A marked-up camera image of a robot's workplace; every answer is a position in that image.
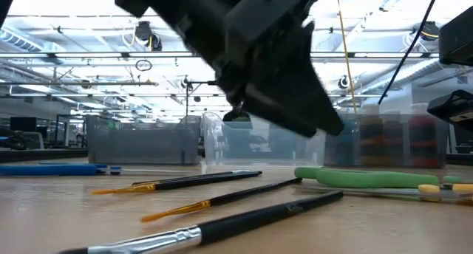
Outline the ochre brown paint bottle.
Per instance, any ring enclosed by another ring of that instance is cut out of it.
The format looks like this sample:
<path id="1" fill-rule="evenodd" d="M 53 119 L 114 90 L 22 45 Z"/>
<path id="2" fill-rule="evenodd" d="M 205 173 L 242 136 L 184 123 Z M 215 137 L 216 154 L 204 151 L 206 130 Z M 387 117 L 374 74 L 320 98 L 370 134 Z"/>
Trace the ochre brown paint bottle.
<path id="1" fill-rule="evenodd" d="M 361 113 L 359 123 L 361 163 L 364 166 L 377 166 L 385 155 L 383 120 L 379 116 L 379 105 L 364 104 Z"/>

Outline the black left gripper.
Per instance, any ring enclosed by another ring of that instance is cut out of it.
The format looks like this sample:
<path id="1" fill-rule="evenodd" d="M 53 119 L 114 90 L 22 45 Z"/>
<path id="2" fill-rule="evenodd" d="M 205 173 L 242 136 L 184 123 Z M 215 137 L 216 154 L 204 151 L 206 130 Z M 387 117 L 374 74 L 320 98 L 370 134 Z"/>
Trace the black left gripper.
<path id="1" fill-rule="evenodd" d="M 136 17 L 153 9 L 215 72 L 231 102 L 304 137 L 344 124 L 310 60 L 317 0 L 115 0 Z"/>

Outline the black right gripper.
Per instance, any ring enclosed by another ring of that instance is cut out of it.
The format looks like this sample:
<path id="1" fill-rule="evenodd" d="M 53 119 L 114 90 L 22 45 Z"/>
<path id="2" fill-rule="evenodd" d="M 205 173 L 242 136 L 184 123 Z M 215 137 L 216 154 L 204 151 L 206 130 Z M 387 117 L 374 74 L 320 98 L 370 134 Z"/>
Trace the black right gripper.
<path id="1" fill-rule="evenodd" d="M 473 132 L 473 94 L 458 89 L 431 100 L 427 112 L 449 124 Z"/>

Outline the blue handled scissors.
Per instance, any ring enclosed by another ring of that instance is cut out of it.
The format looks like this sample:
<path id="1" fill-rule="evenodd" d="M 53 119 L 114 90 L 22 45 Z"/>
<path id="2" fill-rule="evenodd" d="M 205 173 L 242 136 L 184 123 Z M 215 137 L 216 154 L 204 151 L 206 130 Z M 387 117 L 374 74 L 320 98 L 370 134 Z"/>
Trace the blue handled scissors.
<path id="1" fill-rule="evenodd" d="M 159 170 L 144 168 L 123 168 L 95 163 L 39 163 L 37 165 L 0 165 L 0 176 L 95 176 L 95 175 L 121 175 L 131 174 L 157 174 L 157 175 L 183 175 L 184 171 Z"/>

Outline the black computer monitor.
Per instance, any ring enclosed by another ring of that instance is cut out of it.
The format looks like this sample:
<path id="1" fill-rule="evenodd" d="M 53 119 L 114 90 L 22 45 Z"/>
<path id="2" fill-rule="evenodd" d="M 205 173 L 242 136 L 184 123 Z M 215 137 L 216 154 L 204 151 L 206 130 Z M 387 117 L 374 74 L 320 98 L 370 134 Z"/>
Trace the black computer monitor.
<path id="1" fill-rule="evenodd" d="M 10 117 L 10 130 L 36 132 L 36 117 Z"/>

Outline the green handled scissors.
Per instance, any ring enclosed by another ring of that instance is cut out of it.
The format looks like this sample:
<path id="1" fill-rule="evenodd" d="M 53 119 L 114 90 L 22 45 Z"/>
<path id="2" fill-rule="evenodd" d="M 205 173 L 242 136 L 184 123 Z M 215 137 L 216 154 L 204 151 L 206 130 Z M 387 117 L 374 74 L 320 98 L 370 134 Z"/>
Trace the green handled scissors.
<path id="1" fill-rule="evenodd" d="M 417 188 L 419 185 L 467 184 L 473 179 L 445 176 L 439 180 L 429 174 L 411 174 L 396 171 L 356 171 L 330 168 L 298 167 L 294 176 L 315 179 L 319 184 L 332 188 Z"/>

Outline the dark grey plastic bin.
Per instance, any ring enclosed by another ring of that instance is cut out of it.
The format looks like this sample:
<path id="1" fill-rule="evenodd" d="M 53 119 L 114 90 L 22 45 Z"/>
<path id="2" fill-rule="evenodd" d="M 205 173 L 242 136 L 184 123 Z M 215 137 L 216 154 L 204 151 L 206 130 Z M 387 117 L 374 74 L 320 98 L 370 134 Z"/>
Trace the dark grey plastic bin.
<path id="1" fill-rule="evenodd" d="M 355 121 L 354 133 L 354 162 L 351 166 L 336 166 L 333 161 L 334 139 L 337 136 L 326 136 L 324 150 L 324 165 L 332 168 L 417 168 L 412 165 L 412 158 L 409 145 L 409 126 L 408 121 L 412 114 L 401 114 L 398 111 L 388 111 L 379 114 L 383 120 L 384 131 L 384 152 L 385 155 L 379 160 L 377 166 L 364 166 L 361 163 L 360 155 L 360 133 L 359 123 L 361 114 L 343 114 L 341 116 L 344 123 L 348 120 Z M 446 156 L 446 142 L 448 125 L 433 117 L 436 121 L 437 142 L 438 142 L 438 160 L 439 166 L 444 166 Z"/>
<path id="2" fill-rule="evenodd" d="M 186 116 L 179 123 L 119 123 L 88 116 L 88 159 L 109 165 L 193 165 L 200 122 L 199 116 Z"/>

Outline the clear plastic bin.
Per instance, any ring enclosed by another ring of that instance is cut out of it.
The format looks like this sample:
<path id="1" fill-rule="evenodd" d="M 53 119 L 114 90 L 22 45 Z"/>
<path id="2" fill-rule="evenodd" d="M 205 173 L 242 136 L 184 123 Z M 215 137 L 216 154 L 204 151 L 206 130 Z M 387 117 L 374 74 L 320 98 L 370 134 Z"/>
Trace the clear plastic bin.
<path id="1" fill-rule="evenodd" d="M 203 114 L 208 166 L 318 166 L 324 161 L 325 133 L 306 138 L 263 119 L 225 122 Z"/>

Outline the yellow handled scissors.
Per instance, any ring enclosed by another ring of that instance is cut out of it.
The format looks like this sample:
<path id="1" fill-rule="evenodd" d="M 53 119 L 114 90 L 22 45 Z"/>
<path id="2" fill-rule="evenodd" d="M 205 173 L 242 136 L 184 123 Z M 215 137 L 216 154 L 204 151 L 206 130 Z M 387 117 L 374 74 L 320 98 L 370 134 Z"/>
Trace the yellow handled scissors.
<path id="1" fill-rule="evenodd" d="M 321 185 L 302 185 L 298 187 L 307 192 L 342 191 L 345 195 L 389 197 L 411 199 L 422 202 L 445 202 L 473 206 L 473 191 L 441 188 L 436 185 L 419 185 L 417 188 L 331 188 Z"/>

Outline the black paintbrush gold ferrule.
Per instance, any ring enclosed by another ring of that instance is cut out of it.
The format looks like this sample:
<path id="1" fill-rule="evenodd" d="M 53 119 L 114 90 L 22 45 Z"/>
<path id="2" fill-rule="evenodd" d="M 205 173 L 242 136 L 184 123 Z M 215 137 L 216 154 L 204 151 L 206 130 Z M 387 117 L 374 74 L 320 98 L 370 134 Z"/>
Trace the black paintbrush gold ferrule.
<path id="1" fill-rule="evenodd" d="M 249 170 L 224 171 L 224 172 L 213 173 L 213 174 L 200 174 L 200 175 L 194 175 L 194 176 L 183 176 L 183 177 L 177 177 L 177 178 L 159 179 L 159 180 L 151 180 L 151 181 L 145 181 L 145 182 L 133 182 L 131 186 L 145 185 L 145 184 L 158 183 L 158 182 L 173 182 L 173 181 L 188 180 L 188 179 L 203 179 L 203 178 L 206 178 L 206 177 L 227 176 L 227 175 L 237 175 L 237 174 L 256 174 L 256 175 L 260 175 L 260 174 L 262 174 L 262 172 L 261 171 L 249 171 Z"/>
<path id="2" fill-rule="evenodd" d="M 227 182 L 231 180 L 247 179 L 251 177 L 260 176 L 261 171 L 239 172 L 238 174 L 225 174 L 216 176 L 205 176 L 193 179 L 170 180 L 160 182 L 150 182 L 142 185 L 133 185 L 127 188 L 94 190 L 92 195 L 106 195 L 112 193 L 147 193 L 154 191 L 175 190 L 180 188 L 187 188 L 198 185 L 207 185 L 218 182 Z"/>
<path id="3" fill-rule="evenodd" d="M 249 196 L 254 196 L 257 194 L 274 191 L 276 189 L 283 188 L 288 185 L 300 184 L 301 182 L 302 182 L 302 178 L 294 178 L 294 179 L 290 179 L 284 182 L 278 182 L 278 183 L 274 183 L 270 185 L 263 185 L 256 188 L 250 188 L 250 189 L 241 190 L 241 191 L 237 191 L 233 193 L 227 193 L 225 195 L 221 195 L 221 196 L 217 196 L 211 199 L 196 202 L 191 205 L 182 206 L 182 207 L 167 210 L 161 213 L 150 214 L 150 215 L 142 217 L 140 221 L 143 223 L 153 222 L 167 216 L 175 216 L 175 215 L 181 215 L 185 213 L 192 213 L 199 210 L 205 210 L 210 207 L 225 205 L 231 202 L 245 199 Z"/>

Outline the small potted plant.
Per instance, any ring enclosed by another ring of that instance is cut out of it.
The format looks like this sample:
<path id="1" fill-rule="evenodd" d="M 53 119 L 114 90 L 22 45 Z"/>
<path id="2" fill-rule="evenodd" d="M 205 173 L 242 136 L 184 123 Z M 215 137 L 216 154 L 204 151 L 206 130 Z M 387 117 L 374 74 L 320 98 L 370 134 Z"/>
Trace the small potted plant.
<path id="1" fill-rule="evenodd" d="M 251 116 L 244 111 L 231 110 L 227 112 L 222 121 L 229 128 L 252 129 Z"/>

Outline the blue paint bottle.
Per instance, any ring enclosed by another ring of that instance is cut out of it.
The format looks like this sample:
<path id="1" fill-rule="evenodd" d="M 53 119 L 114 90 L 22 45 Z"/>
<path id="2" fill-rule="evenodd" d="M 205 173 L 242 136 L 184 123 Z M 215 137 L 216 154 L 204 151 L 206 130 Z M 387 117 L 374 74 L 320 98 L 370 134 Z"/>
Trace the blue paint bottle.
<path id="1" fill-rule="evenodd" d="M 343 131 L 334 139 L 333 161 L 336 166 L 351 166 L 354 162 L 354 128 L 355 121 L 346 121 Z"/>

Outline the black paintbrush silver ferrule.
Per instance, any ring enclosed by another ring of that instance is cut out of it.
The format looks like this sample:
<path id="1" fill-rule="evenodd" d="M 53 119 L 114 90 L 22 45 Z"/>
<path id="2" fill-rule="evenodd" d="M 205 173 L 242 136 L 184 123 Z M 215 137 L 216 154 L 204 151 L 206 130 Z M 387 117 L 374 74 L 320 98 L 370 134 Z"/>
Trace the black paintbrush silver ferrule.
<path id="1" fill-rule="evenodd" d="M 112 244 L 62 250 L 58 254 L 168 254 L 188 247 L 213 244 L 274 222 L 328 205 L 344 196 L 340 190 L 323 193 L 164 233 Z"/>

